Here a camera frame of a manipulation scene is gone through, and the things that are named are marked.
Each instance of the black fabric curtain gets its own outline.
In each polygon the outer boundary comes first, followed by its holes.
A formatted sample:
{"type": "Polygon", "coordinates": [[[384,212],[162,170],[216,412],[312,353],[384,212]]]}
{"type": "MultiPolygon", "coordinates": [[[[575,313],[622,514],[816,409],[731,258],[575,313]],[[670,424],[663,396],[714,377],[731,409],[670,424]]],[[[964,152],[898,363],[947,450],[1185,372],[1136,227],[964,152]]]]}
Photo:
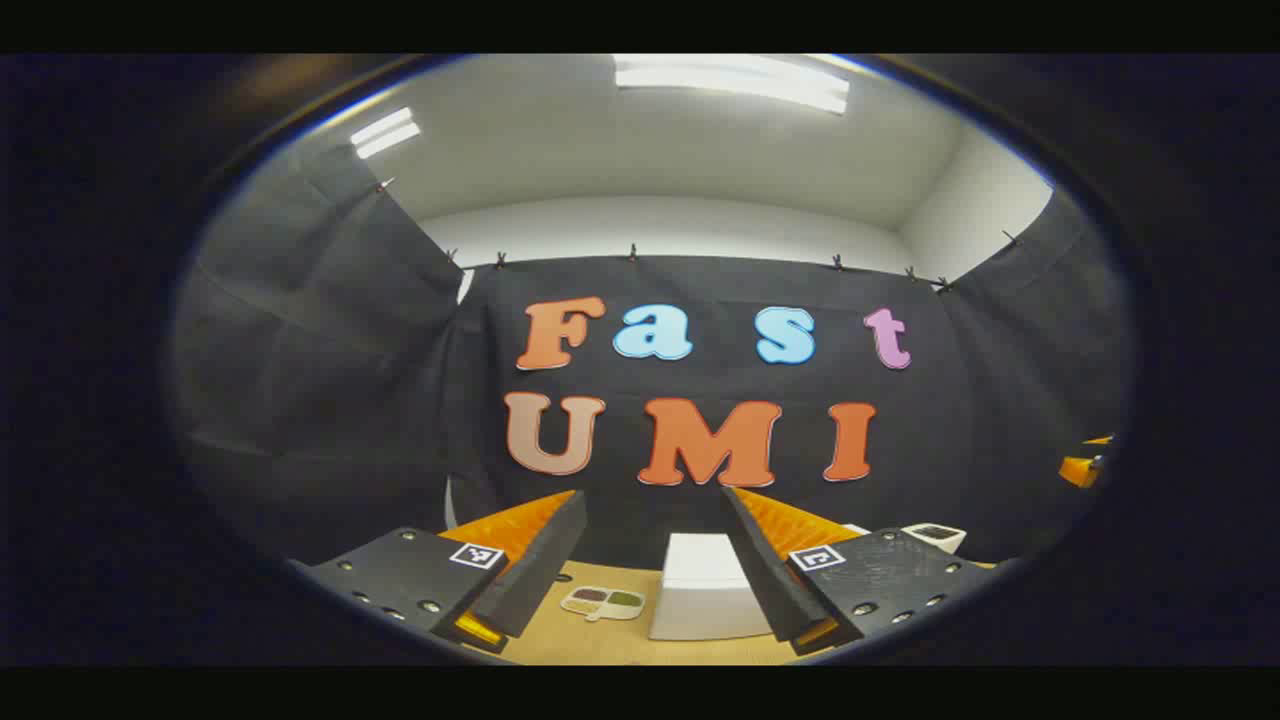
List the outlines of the black fabric curtain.
{"type": "Polygon", "coordinates": [[[207,228],[177,314],[193,471],[247,538],[305,562],[443,529],[461,270],[348,147],[257,177],[207,228]]]}
{"type": "Polygon", "coordinates": [[[458,521],[582,489],[575,560],[659,569],[672,532],[723,532],[718,483],[655,487],[659,397],[694,402],[710,430],[739,402],[782,409],[763,495],[840,523],[968,530],[961,555],[1002,560],[1059,538],[1091,492],[1057,477],[1079,443],[1121,430],[1134,361],[1126,283],[1102,237],[1055,195],[1016,242],[945,292],[924,282],[799,263],[581,258],[461,270],[347,150],[278,167],[234,199],[195,261],[177,324],[182,433],[214,500],[274,552],[320,561],[398,525],[458,521]],[[521,370],[538,302],[598,297],[600,318],[557,369],[521,370]],[[680,360],[626,357],[623,314],[673,305],[680,360]],[[771,306],[814,320],[813,356],[762,361],[771,306]],[[888,368],[864,318],[904,323],[910,365],[888,368]],[[539,445],[566,448],[567,396],[604,401],[586,466],[526,469],[507,448],[508,392],[550,400],[539,445]],[[832,405],[876,407],[870,473],[829,482],[832,405]]]}
{"type": "MultiPolygon", "coordinates": [[[[983,407],[969,474],[977,528],[963,553],[1023,555],[1061,539],[1102,484],[1082,492],[1057,477],[1087,439],[1124,429],[1138,372],[1132,283],[1106,238],[1061,192],[1015,242],[942,293],[983,407]]],[[[1114,482],[1103,474],[1101,482],[1114,482]]]]}

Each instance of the fluorescent light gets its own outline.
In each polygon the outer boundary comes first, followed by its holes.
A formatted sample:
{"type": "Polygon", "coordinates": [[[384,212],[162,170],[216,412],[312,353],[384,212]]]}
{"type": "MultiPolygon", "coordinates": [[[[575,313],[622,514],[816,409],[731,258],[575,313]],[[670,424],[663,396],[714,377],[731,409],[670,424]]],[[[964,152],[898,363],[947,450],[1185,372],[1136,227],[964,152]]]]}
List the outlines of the fluorescent light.
{"type": "Polygon", "coordinates": [[[823,88],[833,92],[849,90],[849,82],[805,65],[796,65],[762,55],[726,55],[726,54],[662,54],[662,55],[614,55],[618,69],[649,68],[698,68],[719,69],[733,73],[754,73],[771,78],[797,82],[812,88],[823,88]]]}
{"type": "Polygon", "coordinates": [[[417,123],[410,123],[404,127],[393,129],[392,132],[379,137],[378,140],[374,140],[372,142],[369,142],[367,145],[361,145],[360,147],[356,147],[356,155],[360,155],[361,160],[369,159],[375,152],[381,152],[383,150],[387,150],[392,145],[404,142],[406,140],[413,137],[415,135],[419,135],[420,132],[422,131],[421,128],[417,127],[417,123]]]}
{"type": "Polygon", "coordinates": [[[361,142],[374,137],[375,135],[403,123],[404,120],[410,119],[410,117],[412,117],[410,109],[401,108],[399,110],[396,110],[390,115],[387,115],[385,118],[378,120],[376,123],[351,136],[351,143],[360,145],[361,142]]]}
{"type": "Polygon", "coordinates": [[[618,87],[687,87],[786,100],[844,114],[849,82],[759,55],[614,55],[618,87]]]}

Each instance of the wooden table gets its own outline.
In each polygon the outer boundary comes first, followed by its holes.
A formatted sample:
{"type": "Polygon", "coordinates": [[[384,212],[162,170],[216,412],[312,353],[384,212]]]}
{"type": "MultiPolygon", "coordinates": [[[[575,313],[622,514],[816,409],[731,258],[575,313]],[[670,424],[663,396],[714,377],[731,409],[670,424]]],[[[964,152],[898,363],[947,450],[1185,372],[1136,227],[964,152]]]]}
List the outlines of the wooden table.
{"type": "MultiPolygon", "coordinates": [[[[511,638],[500,655],[463,646],[466,651],[520,665],[782,665],[799,659],[791,643],[780,643],[772,634],[726,641],[650,641],[649,626],[658,602],[660,570],[609,568],[571,560],[562,573],[573,579],[552,585],[529,626],[521,637],[511,638]],[[643,593],[644,611],[634,620],[602,618],[589,623],[584,615],[559,606],[561,600],[581,585],[643,593]]],[[[819,657],[829,651],[805,657],[819,657]]]]}

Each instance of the white box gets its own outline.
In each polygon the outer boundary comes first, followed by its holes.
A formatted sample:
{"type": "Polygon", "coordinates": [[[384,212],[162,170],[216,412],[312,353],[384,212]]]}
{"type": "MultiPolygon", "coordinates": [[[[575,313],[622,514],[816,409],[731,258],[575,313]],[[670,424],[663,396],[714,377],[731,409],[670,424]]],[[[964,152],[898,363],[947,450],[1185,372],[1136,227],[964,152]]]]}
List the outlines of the white box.
{"type": "Polygon", "coordinates": [[[710,641],[772,632],[728,536],[671,534],[649,639],[710,641]]]}
{"type": "Polygon", "coordinates": [[[919,523],[916,525],[909,525],[902,528],[904,533],[910,534],[916,539],[922,539],[943,552],[956,553],[960,548],[960,543],[964,542],[966,534],[960,528],[948,528],[946,525],[940,525],[937,523],[919,523]]]}

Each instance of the paint palette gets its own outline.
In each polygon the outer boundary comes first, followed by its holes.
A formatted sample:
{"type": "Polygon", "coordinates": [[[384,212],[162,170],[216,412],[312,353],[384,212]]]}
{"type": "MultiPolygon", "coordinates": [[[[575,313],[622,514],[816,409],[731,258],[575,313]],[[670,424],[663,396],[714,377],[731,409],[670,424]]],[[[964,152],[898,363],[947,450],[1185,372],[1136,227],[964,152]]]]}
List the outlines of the paint palette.
{"type": "Polygon", "coordinates": [[[635,620],[644,611],[644,602],[643,593],[582,585],[564,596],[561,607],[586,615],[586,620],[594,623],[600,618],[635,620]]]}

